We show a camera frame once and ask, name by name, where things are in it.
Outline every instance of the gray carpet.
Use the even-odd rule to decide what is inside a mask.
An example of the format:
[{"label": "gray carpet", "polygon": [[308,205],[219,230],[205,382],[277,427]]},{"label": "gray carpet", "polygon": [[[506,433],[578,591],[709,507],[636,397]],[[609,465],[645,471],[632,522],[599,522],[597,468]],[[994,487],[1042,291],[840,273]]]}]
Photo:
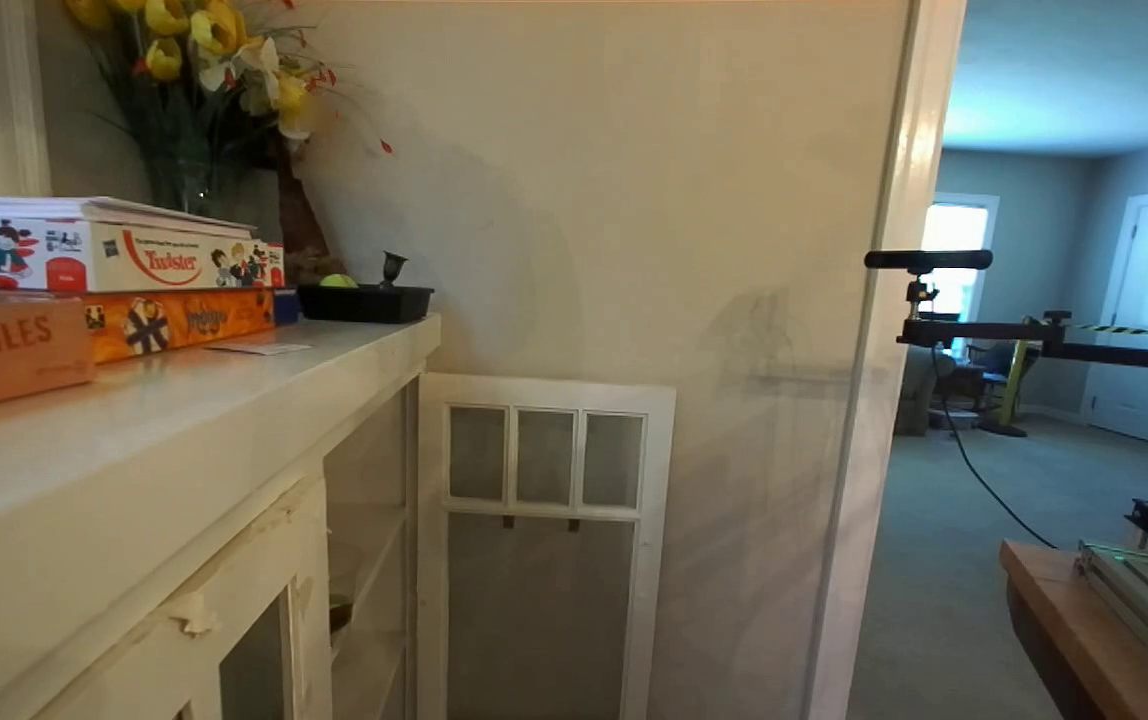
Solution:
[{"label": "gray carpet", "polygon": [[[988,484],[1050,544],[1134,544],[1148,444],[1027,416],[1027,436],[958,427]],[[1033,544],[967,477],[945,427],[896,436],[853,720],[1059,718],[1008,628],[998,544]]]}]

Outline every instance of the ceiling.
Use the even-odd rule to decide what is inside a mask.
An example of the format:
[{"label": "ceiling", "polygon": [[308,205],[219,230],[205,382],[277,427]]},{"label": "ceiling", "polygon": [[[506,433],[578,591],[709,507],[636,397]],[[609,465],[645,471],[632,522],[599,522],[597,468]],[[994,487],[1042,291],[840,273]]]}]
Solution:
[{"label": "ceiling", "polygon": [[1148,150],[1148,0],[967,0],[946,150]]}]

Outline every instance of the black tray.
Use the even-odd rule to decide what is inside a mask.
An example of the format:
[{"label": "black tray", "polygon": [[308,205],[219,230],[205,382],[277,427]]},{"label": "black tray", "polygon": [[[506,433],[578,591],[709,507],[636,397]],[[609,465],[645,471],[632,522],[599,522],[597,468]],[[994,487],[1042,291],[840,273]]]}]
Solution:
[{"label": "black tray", "polygon": [[298,314],[310,320],[354,320],[354,324],[416,324],[427,314],[430,289],[321,289],[298,286]]}]

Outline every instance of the black cable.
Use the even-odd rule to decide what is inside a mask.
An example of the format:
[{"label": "black cable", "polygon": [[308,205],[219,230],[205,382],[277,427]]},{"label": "black cable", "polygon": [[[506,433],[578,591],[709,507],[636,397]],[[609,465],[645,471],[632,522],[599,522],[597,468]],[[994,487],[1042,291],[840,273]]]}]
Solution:
[{"label": "black cable", "polygon": [[972,482],[1013,518],[1013,526],[1019,526],[1033,539],[1040,539],[1042,550],[1055,550],[1042,534],[1035,534],[984,477],[978,468],[972,465],[972,454],[958,436],[958,424],[955,416],[946,413],[946,397],[940,405],[940,416],[945,416],[945,427],[946,427],[946,442],[958,449],[958,462],[967,465]]}]

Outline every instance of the white countertop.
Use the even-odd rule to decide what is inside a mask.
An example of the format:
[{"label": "white countertop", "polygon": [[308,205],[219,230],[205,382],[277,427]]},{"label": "white countertop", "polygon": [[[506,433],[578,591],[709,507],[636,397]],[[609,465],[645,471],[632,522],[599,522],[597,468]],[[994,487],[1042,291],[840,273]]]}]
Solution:
[{"label": "white countertop", "polygon": [[295,324],[270,345],[107,363],[0,405],[0,687],[401,392],[441,320]]}]

